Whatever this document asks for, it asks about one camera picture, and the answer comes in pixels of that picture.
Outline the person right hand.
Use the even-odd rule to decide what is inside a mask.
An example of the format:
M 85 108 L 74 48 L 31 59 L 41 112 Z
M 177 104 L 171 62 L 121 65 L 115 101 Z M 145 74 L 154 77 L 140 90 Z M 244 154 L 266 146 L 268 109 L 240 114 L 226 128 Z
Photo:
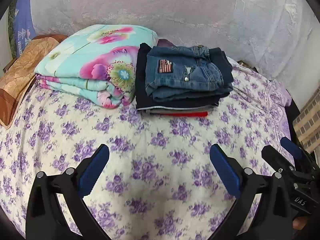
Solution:
M 297 217 L 293 221 L 293 228 L 298 231 L 302 230 L 304 226 L 307 224 L 308 220 L 308 217 Z

